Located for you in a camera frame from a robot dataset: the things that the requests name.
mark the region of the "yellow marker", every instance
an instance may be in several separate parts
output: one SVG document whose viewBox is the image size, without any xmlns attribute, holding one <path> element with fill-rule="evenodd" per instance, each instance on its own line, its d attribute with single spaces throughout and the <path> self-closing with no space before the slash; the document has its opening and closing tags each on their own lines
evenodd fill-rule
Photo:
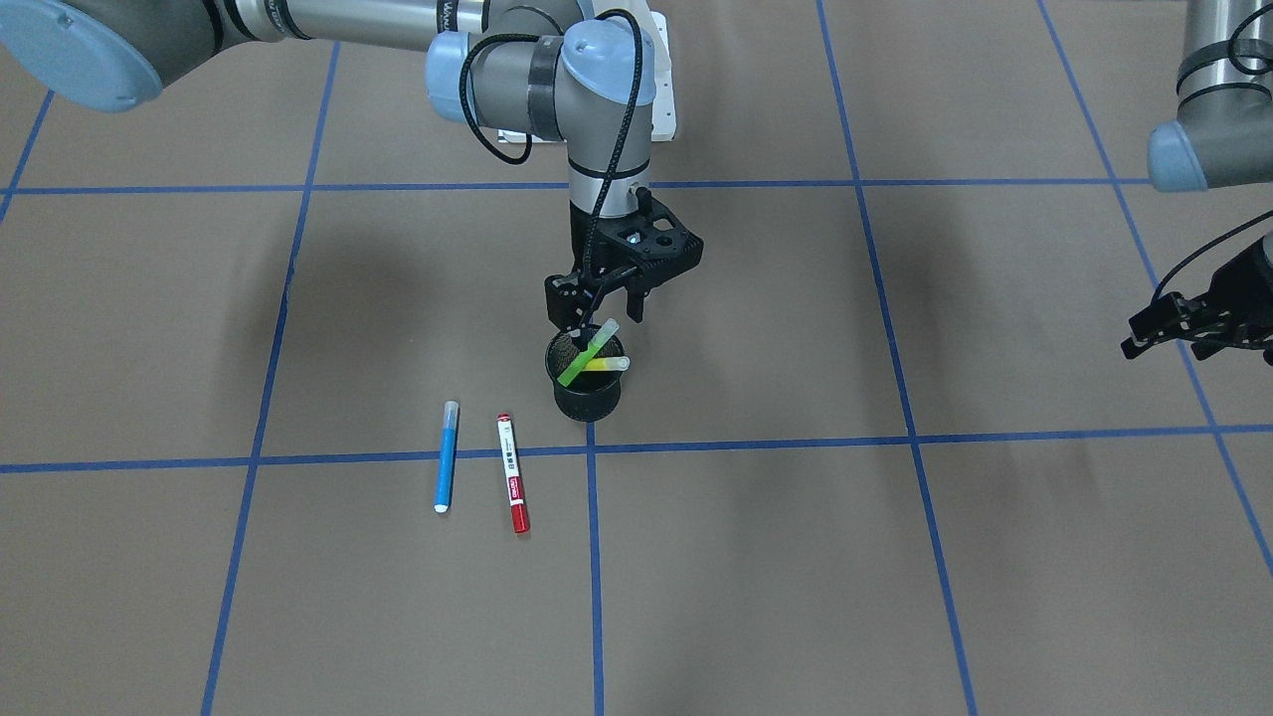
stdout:
<svg viewBox="0 0 1273 716">
<path fill-rule="evenodd" d="M 619 358 L 593 358 L 588 361 L 588 364 L 583 367 L 584 372 L 601 372 L 601 371 L 626 371 L 633 364 L 631 359 L 626 355 L 620 355 Z"/>
</svg>

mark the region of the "black cup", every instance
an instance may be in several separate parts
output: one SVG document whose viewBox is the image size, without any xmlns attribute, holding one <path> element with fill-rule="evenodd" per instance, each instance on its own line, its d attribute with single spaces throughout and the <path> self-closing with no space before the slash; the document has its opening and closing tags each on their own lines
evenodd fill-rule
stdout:
<svg viewBox="0 0 1273 716">
<path fill-rule="evenodd" d="M 566 333 L 559 333 L 552 336 L 544 353 L 544 367 L 549 372 L 549 380 L 552 381 L 552 399 L 556 400 L 558 408 L 566 418 L 580 423 L 594 423 L 612 413 L 619 405 L 619 378 L 622 376 L 619 371 L 586 371 L 570 382 L 570 387 L 564 387 L 556 380 L 565 372 L 566 366 L 582 353 L 579 345 L 575 345 L 575 340 L 587 347 L 588 339 L 597 330 L 600 326 L 588 326 L 578 339 L 570 338 Z M 597 352 L 597 358 L 616 358 L 622 354 L 624 344 L 619 343 L 617 336 L 610 336 L 610 340 Z"/>
</svg>

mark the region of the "light blue joint cap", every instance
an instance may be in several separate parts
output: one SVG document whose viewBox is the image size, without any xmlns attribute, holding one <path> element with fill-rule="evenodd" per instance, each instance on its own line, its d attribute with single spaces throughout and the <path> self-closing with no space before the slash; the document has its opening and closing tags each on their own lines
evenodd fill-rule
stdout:
<svg viewBox="0 0 1273 716">
<path fill-rule="evenodd" d="M 465 122 L 465 111 L 460 107 L 460 70 L 468 56 L 467 32 L 440 32 L 429 43 L 429 54 L 424 60 L 424 84 L 429 92 L 429 103 L 443 118 Z M 468 107 L 472 107 L 474 78 L 468 74 Z"/>
<path fill-rule="evenodd" d="M 642 31 L 644 64 L 636 104 L 654 102 L 654 43 Z M 619 104 L 628 103 L 636 61 L 631 28 L 621 18 L 587 20 L 565 31 L 561 61 L 566 71 L 593 93 Z"/>
<path fill-rule="evenodd" d="M 0 0 L 0 43 L 46 87 L 92 110 L 126 112 L 163 92 L 136 47 L 64 3 Z"/>
<path fill-rule="evenodd" d="M 1150 132 L 1150 181 L 1158 191 L 1207 191 L 1207 175 L 1198 154 L 1178 121 L 1153 127 Z"/>
</svg>

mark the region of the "blue marker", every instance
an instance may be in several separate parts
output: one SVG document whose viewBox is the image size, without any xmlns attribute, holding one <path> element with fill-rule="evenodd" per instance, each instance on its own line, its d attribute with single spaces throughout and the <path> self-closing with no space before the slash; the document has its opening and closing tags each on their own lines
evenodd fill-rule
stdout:
<svg viewBox="0 0 1273 716">
<path fill-rule="evenodd" d="M 433 511 L 438 515 L 451 510 L 451 476 L 456 471 L 456 432 L 460 428 L 460 404 L 447 401 L 442 417 L 442 455 L 438 456 L 438 494 L 433 498 Z"/>
</svg>

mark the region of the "red marker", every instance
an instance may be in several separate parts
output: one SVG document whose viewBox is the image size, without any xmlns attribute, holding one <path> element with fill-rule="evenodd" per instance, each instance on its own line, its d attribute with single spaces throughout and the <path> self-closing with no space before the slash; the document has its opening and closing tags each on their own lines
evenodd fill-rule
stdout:
<svg viewBox="0 0 1273 716">
<path fill-rule="evenodd" d="M 499 427 L 499 450 L 504 454 L 504 479 L 508 482 L 508 506 L 513 511 L 513 531 L 522 534 L 531 529 L 531 516 L 526 511 L 526 490 L 522 488 L 522 471 L 517 468 L 517 443 L 513 442 L 513 419 L 502 413 L 495 423 Z"/>
</svg>

